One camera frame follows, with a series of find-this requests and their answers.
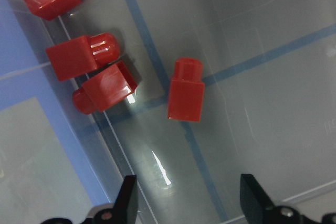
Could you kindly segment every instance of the blue tape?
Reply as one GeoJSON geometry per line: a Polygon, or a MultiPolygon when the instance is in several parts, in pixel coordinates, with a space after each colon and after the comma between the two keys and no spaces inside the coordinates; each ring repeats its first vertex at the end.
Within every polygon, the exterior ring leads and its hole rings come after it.
{"type": "Polygon", "coordinates": [[[167,94],[169,90],[170,80],[164,69],[159,53],[157,52],[151,33],[149,32],[147,24],[142,16],[138,2],[137,0],[126,0],[126,3],[132,14],[135,25],[138,29],[142,42],[147,50],[147,54],[152,62],[159,81],[167,94]]]}
{"type": "Polygon", "coordinates": [[[227,78],[235,76],[236,74],[242,73],[246,70],[258,67],[264,63],[267,63],[271,60],[277,59],[281,56],[284,56],[292,51],[305,47],[311,43],[324,39],[330,35],[336,33],[336,24],[323,28],[321,30],[315,31],[311,34],[298,38],[291,41],[285,45],[272,49],[264,54],[254,56],[253,58],[243,61],[242,63],[236,64],[232,67],[224,69],[220,72],[217,72],[211,76],[203,78],[203,82],[206,86],[210,86],[218,81],[223,81],[227,78]]]}
{"type": "Polygon", "coordinates": [[[202,177],[203,177],[203,180],[205,182],[206,188],[207,188],[207,190],[208,190],[208,192],[211,196],[211,200],[212,200],[213,204],[215,205],[215,208],[216,208],[216,211],[219,215],[219,218],[220,218],[221,221],[228,220],[227,214],[224,210],[224,207],[223,207],[222,201],[219,197],[219,194],[217,192],[216,186],[211,179],[209,169],[206,166],[206,163],[203,159],[201,150],[200,150],[200,148],[198,146],[198,143],[195,139],[193,130],[192,130],[190,124],[187,123],[187,122],[180,122],[180,124],[181,124],[182,128],[185,130],[185,138],[187,139],[187,141],[190,145],[190,148],[193,152],[194,158],[196,160],[197,167],[202,174],[202,177]]]}
{"type": "MultiPolygon", "coordinates": [[[[132,17],[134,19],[135,25],[137,26],[138,32],[140,34],[140,37],[143,41],[143,44],[147,50],[148,56],[152,62],[152,65],[155,69],[155,72],[159,78],[159,81],[162,85],[162,88],[165,91],[164,98],[159,98],[154,100],[154,102],[149,102],[145,104],[144,107],[139,108],[138,113],[147,110],[148,108],[153,108],[154,106],[161,105],[162,102],[166,101],[167,93],[169,90],[170,80],[169,77],[164,69],[164,66],[162,64],[162,61],[160,59],[159,53],[157,52],[157,49],[155,47],[155,44],[153,42],[152,36],[148,30],[147,24],[142,16],[142,13],[140,11],[139,5],[137,3],[137,0],[125,0],[128,8],[132,14],[132,17]]],[[[125,113],[123,117],[119,118],[124,120],[125,118],[130,117],[130,113],[125,113]]],[[[197,144],[197,141],[194,137],[194,133],[192,131],[192,128],[187,123],[182,123],[182,127],[184,127],[186,131],[186,138],[191,146],[191,150],[194,154],[194,157],[196,159],[196,163],[198,166],[199,171],[202,174],[203,180],[206,184],[206,187],[208,189],[208,192],[212,198],[213,204],[215,205],[215,208],[218,212],[218,215],[221,219],[221,221],[227,220],[227,216],[225,214],[224,208],[222,206],[220,197],[218,195],[218,192],[215,188],[215,185],[212,181],[210,172],[208,171],[208,168],[205,164],[205,161],[202,157],[201,150],[199,149],[199,146],[197,144]]]]}

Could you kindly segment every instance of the blue tape line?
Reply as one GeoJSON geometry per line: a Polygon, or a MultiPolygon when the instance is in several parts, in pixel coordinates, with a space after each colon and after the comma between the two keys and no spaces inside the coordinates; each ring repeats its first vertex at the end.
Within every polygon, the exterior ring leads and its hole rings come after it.
{"type": "Polygon", "coordinates": [[[290,43],[287,43],[283,46],[272,49],[264,54],[257,55],[249,60],[243,61],[242,63],[236,64],[232,67],[224,69],[220,72],[217,72],[211,76],[203,78],[203,82],[206,86],[210,86],[217,81],[223,81],[227,78],[230,78],[236,74],[242,73],[246,70],[258,67],[264,63],[267,63],[271,60],[277,59],[281,56],[284,56],[292,51],[305,47],[311,43],[314,43],[318,40],[326,38],[330,35],[336,33],[336,24],[323,28],[321,30],[315,31],[311,34],[293,40],[290,43]]]}
{"type": "MultiPolygon", "coordinates": [[[[137,0],[125,0],[128,8],[132,14],[133,20],[135,22],[135,25],[137,26],[138,32],[140,34],[140,37],[143,41],[143,44],[147,50],[148,56],[152,62],[152,65],[155,69],[155,72],[159,78],[159,81],[162,85],[162,88],[165,91],[165,97],[167,97],[167,93],[169,90],[169,85],[170,85],[170,80],[169,77],[164,69],[164,66],[162,64],[162,61],[160,59],[159,53],[157,52],[157,49],[155,47],[155,44],[153,42],[152,36],[148,30],[147,24],[142,16],[142,13],[140,11],[139,5],[137,3],[137,0]]],[[[158,105],[161,105],[161,103],[166,100],[164,99],[159,99],[155,101],[154,103],[149,103],[147,106],[148,107],[153,107],[158,105]]],[[[186,138],[188,142],[190,143],[192,152],[194,154],[194,157],[196,159],[196,163],[198,166],[199,171],[202,174],[202,177],[204,179],[204,182],[206,184],[206,187],[208,189],[208,192],[212,198],[212,201],[215,205],[215,208],[218,212],[218,215],[221,219],[221,221],[227,220],[227,216],[225,214],[224,208],[222,206],[220,197],[218,195],[218,192],[215,188],[215,185],[212,181],[210,172],[207,169],[207,166],[205,164],[205,161],[202,157],[201,150],[199,149],[199,146],[197,145],[196,139],[194,137],[193,131],[189,124],[183,123],[182,126],[186,130],[186,138]]]]}
{"type": "MultiPolygon", "coordinates": [[[[292,51],[295,51],[297,49],[300,49],[304,46],[307,46],[311,43],[314,43],[316,41],[319,41],[321,39],[324,39],[328,36],[336,34],[336,24],[328,26],[326,28],[323,28],[321,30],[318,30],[316,32],[313,32],[309,35],[303,36],[299,39],[296,39],[294,41],[291,41],[288,44],[282,45],[280,47],[277,47],[275,49],[272,49],[264,54],[257,55],[249,60],[246,60],[242,63],[236,64],[232,67],[229,67],[227,69],[224,69],[222,71],[219,71],[215,74],[212,74],[210,76],[207,76],[202,79],[202,81],[205,83],[206,86],[211,86],[215,84],[216,82],[223,81],[227,78],[230,78],[236,74],[239,74],[241,72],[244,72],[246,70],[252,69],[254,67],[258,67],[259,65],[262,65],[266,62],[269,62],[271,60],[274,60],[276,58],[279,58],[281,56],[284,56],[292,51]]],[[[166,100],[160,100],[162,103],[158,102],[158,99],[153,99],[151,101],[146,102],[144,105],[140,105],[140,109],[135,109],[132,111],[132,114],[129,112],[125,112],[121,115],[113,115],[111,118],[113,119],[113,123],[119,123],[124,120],[129,119],[132,115],[136,115],[142,112],[145,112],[147,110],[150,110],[152,108],[156,108],[157,106],[163,105],[166,100]]]]}
{"type": "Polygon", "coordinates": [[[211,200],[212,200],[213,204],[215,205],[215,208],[216,208],[216,211],[219,215],[219,218],[220,218],[221,221],[228,220],[227,214],[226,214],[226,212],[224,210],[224,207],[222,205],[222,201],[219,197],[216,186],[211,179],[210,172],[208,170],[208,167],[206,166],[206,163],[203,159],[201,150],[200,150],[200,148],[198,146],[198,143],[195,139],[193,130],[192,130],[190,124],[187,123],[187,122],[180,122],[180,124],[186,132],[185,133],[185,138],[187,139],[187,141],[190,145],[190,148],[193,152],[194,158],[196,160],[197,167],[202,174],[202,177],[203,177],[203,180],[205,182],[206,188],[207,188],[207,190],[208,190],[208,192],[211,196],[211,200]]]}
{"type": "Polygon", "coordinates": [[[153,42],[151,33],[148,30],[147,24],[142,16],[137,0],[126,0],[128,8],[132,14],[135,25],[138,29],[142,42],[147,50],[148,56],[152,62],[159,81],[166,93],[169,90],[170,80],[164,69],[159,53],[153,42]]]}
{"type": "Polygon", "coordinates": [[[129,119],[133,115],[137,115],[143,112],[146,112],[152,108],[156,108],[158,106],[161,106],[163,104],[167,103],[167,96],[163,95],[158,98],[152,99],[150,101],[146,101],[143,104],[137,105],[132,109],[131,111],[126,111],[124,113],[121,113],[119,115],[109,115],[109,119],[113,124],[122,122],[124,120],[129,119]]]}

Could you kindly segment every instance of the screw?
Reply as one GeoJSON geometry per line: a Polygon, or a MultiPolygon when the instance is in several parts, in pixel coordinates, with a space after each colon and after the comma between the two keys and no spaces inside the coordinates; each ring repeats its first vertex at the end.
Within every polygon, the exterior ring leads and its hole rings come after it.
{"type": "Polygon", "coordinates": [[[286,217],[292,217],[294,215],[294,212],[292,211],[292,209],[290,209],[288,207],[282,207],[281,210],[280,210],[280,213],[283,216],[286,216],[286,217]]]}
{"type": "Polygon", "coordinates": [[[112,218],[112,213],[111,212],[105,212],[101,215],[102,220],[109,220],[112,218]]]}

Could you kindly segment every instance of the transparent plastic sheet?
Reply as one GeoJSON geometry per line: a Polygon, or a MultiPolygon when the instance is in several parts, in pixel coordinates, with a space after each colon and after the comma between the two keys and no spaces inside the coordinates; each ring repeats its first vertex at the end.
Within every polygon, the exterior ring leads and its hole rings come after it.
{"type": "Polygon", "coordinates": [[[83,0],[45,23],[54,41],[111,32],[122,46],[135,103],[94,118],[138,175],[144,223],[243,222],[241,173],[293,204],[335,189],[334,1],[83,0]],[[198,124],[166,118],[179,57],[204,65],[198,124]]]}
{"type": "Polygon", "coordinates": [[[0,0],[0,16],[1,219],[79,223],[115,200],[122,177],[92,117],[69,102],[77,84],[59,83],[45,54],[64,31],[50,35],[22,0],[0,0]]]}

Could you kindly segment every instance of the clear acrylic surface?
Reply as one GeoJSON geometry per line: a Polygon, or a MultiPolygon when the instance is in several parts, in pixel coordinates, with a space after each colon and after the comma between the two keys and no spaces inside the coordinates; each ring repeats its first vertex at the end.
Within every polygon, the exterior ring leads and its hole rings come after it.
{"type": "Polygon", "coordinates": [[[110,32],[121,45],[139,84],[135,102],[94,118],[122,175],[138,175],[143,222],[215,224],[242,220],[241,173],[291,203],[336,188],[334,6],[83,0],[45,25],[54,43],[110,32]],[[200,123],[167,119],[179,57],[204,66],[200,123]]]}

